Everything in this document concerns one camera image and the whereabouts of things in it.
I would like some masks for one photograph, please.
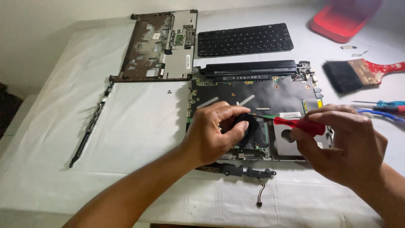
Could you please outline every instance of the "paintbrush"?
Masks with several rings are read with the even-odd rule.
[[[352,92],[381,84],[382,77],[394,71],[405,71],[405,62],[379,65],[365,59],[327,61],[323,68],[338,93]]]

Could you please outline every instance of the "screwdriver handle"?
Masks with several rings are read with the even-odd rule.
[[[307,133],[310,133],[313,136],[319,135],[322,136],[325,134],[326,126],[309,121],[309,120],[286,120],[280,117],[274,118],[274,124],[287,125],[292,128],[299,128]]]
[[[374,111],[387,112],[397,115],[405,116],[405,105],[398,106],[375,106],[373,107]]]
[[[399,105],[405,105],[405,101],[391,101],[391,102],[385,102],[385,101],[378,101],[377,106],[399,106]]]

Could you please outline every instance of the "right hand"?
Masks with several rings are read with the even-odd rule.
[[[349,105],[326,105],[308,112],[304,118],[335,131],[333,148],[321,149],[308,133],[292,130],[298,150],[315,171],[352,190],[382,178],[388,140],[373,129],[369,118],[358,115]]]

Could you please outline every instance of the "screwdriver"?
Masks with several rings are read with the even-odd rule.
[[[405,105],[374,106],[373,110],[405,116]]]
[[[316,122],[313,122],[310,120],[302,120],[302,119],[286,120],[286,119],[280,118],[278,116],[274,119],[267,118],[264,116],[257,116],[257,115],[252,115],[252,116],[257,117],[257,118],[262,118],[264,120],[271,120],[276,125],[282,124],[282,125],[290,126],[291,128],[299,128],[307,133],[310,133],[313,136],[316,136],[316,135],[322,136],[325,134],[325,130],[326,130],[325,125],[322,125],[322,124],[319,124],[319,123],[316,123]]]
[[[371,103],[377,104],[377,106],[398,106],[398,105],[405,105],[405,101],[392,101],[392,102],[385,102],[385,101],[378,101],[378,102],[369,102],[369,101],[352,101],[358,103]]]

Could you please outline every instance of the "white wall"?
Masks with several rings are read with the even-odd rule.
[[[308,0],[0,0],[0,82],[23,99],[38,94],[79,20],[298,1]]]

